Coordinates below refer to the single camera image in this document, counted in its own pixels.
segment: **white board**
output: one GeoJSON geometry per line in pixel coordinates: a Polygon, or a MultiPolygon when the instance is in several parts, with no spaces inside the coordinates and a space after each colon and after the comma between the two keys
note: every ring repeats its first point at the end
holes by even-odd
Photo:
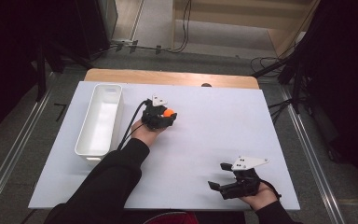
{"type": "MultiPolygon", "coordinates": [[[[80,82],[47,163],[36,185],[30,208],[65,203],[91,167],[75,154],[76,139],[99,82],[80,82]]],[[[122,138],[136,107],[153,94],[168,101],[177,119],[162,133],[142,165],[143,176],[125,205],[131,209],[244,210],[238,199],[223,200],[208,181],[235,182],[220,169],[238,156],[268,159],[256,167],[282,194],[285,209],[299,204],[282,149],[260,90],[117,83],[123,87],[122,138]]]]}

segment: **white tray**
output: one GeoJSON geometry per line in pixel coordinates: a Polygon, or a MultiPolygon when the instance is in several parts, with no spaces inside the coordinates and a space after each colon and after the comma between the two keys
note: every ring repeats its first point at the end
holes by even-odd
{"type": "Polygon", "coordinates": [[[77,138],[76,154],[89,164],[96,165],[109,151],[115,150],[122,111],[121,86],[96,85],[77,138]]]}

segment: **person's right hand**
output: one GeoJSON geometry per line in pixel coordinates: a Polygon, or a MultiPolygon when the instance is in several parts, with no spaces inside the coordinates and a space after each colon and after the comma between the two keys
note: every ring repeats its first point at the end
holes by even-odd
{"type": "Polygon", "coordinates": [[[258,193],[255,196],[240,197],[240,199],[251,205],[255,211],[278,201],[274,191],[263,182],[260,183],[258,193]]]}
{"type": "Polygon", "coordinates": [[[138,120],[134,124],[132,124],[131,130],[133,131],[131,138],[137,138],[143,141],[148,147],[151,147],[157,136],[162,133],[165,128],[150,130],[145,124],[138,120]]]}

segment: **wooden table edge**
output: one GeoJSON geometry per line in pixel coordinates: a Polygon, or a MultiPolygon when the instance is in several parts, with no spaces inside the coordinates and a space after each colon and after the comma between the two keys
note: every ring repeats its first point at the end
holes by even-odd
{"type": "Polygon", "coordinates": [[[84,80],[181,86],[201,86],[208,83],[212,87],[259,90],[255,77],[130,69],[92,68],[87,72],[84,80]]]}

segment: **black cable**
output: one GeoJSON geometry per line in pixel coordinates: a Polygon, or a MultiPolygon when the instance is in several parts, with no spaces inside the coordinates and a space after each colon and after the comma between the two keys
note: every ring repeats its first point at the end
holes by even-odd
{"type": "Polygon", "coordinates": [[[28,216],[21,222],[21,224],[25,224],[28,219],[37,211],[37,209],[33,209],[29,214],[28,216]]]}
{"type": "Polygon", "coordinates": [[[133,114],[132,119],[131,119],[131,121],[130,121],[130,124],[129,124],[128,128],[127,128],[127,131],[124,133],[123,139],[121,140],[120,144],[119,144],[118,147],[117,147],[117,150],[118,150],[118,151],[120,151],[120,150],[123,148],[123,145],[124,145],[124,143],[126,142],[126,140],[127,140],[127,138],[128,138],[127,134],[128,134],[129,131],[130,131],[131,125],[133,124],[133,121],[135,120],[135,117],[136,117],[136,115],[138,114],[139,110],[141,109],[142,105],[144,105],[145,103],[146,103],[146,101],[142,101],[142,102],[138,105],[138,108],[136,108],[135,113],[133,114]]]}
{"type": "MultiPolygon", "coordinates": [[[[281,103],[278,103],[278,104],[275,104],[275,105],[269,105],[268,106],[268,109],[271,109],[273,107],[279,107],[278,110],[274,111],[273,113],[271,113],[271,118],[272,118],[272,123],[275,125],[275,123],[277,122],[279,116],[281,115],[281,113],[283,112],[283,110],[289,106],[290,104],[292,104],[294,102],[293,99],[288,99],[288,100],[285,100],[281,103]]],[[[307,102],[307,98],[299,98],[298,99],[298,103],[306,103],[307,102]]]]}
{"type": "Polygon", "coordinates": [[[145,124],[142,123],[141,125],[139,125],[138,127],[136,127],[127,137],[126,139],[124,139],[124,142],[127,141],[127,139],[129,139],[129,137],[136,131],[138,130],[140,127],[144,126],[145,124]]]}
{"type": "Polygon", "coordinates": [[[292,48],[296,48],[297,45],[298,45],[298,43],[295,41],[295,44],[294,44],[292,47],[290,47],[290,48],[288,48],[287,50],[285,50],[283,53],[281,53],[281,54],[280,54],[278,57],[276,57],[276,58],[274,58],[274,57],[257,57],[257,58],[253,58],[253,59],[251,60],[251,68],[252,68],[252,70],[254,71],[254,73],[251,74],[251,76],[252,76],[252,77],[256,77],[256,78],[262,77],[262,76],[263,76],[263,77],[277,77],[277,76],[281,73],[282,70],[280,70],[280,71],[275,71],[275,70],[276,70],[276,69],[279,69],[280,67],[282,67],[283,65],[285,65],[285,63],[288,61],[288,59],[289,59],[289,57],[291,56],[291,54],[288,55],[288,56],[286,56],[286,57],[283,58],[283,59],[280,59],[281,56],[282,56],[283,54],[285,54],[288,50],[290,50],[290,49],[292,49],[292,48]],[[256,60],[256,59],[260,59],[259,63],[260,63],[260,65],[263,67],[263,69],[261,69],[261,70],[259,70],[259,71],[255,71],[255,69],[253,68],[253,61],[256,60]],[[269,67],[269,66],[268,66],[268,67],[264,66],[264,64],[262,64],[262,61],[263,61],[263,60],[276,60],[276,62],[275,62],[274,64],[270,65],[270,67],[273,67],[273,68],[275,68],[275,69],[269,70],[269,72],[277,73],[276,75],[274,75],[274,76],[266,76],[266,75],[265,75],[267,72],[263,72],[263,70],[265,70],[265,69],[270,69],[270,67],[269,67]]]}
{"type": "MultiPolygon", "coordinates": [[[[186,3],[186,7],[185,7],[185,11],[183,14],[183,18],[182,18],[182,27],[183,27],[183,31],[184,31],[184,39],[182,42],[182,45],[177,48],[177,49],[158,49],[158,48],[151,48],[151,47],[144,47],[144,46],[136,46],[137,49],[151,49],[151,50],[160,50],[160,51],[165,51],[165,52],[169,52],[169,53],[180,53],[182,52],[188,43],[188,37],[189,37],[189,22],[190,22],[190,15],[191,15],[191,7],[192,7],[192,1],[188,0],[186,3]]],[[[122,45],[123,48],[132,48],[132,45],[122,45]]]]}

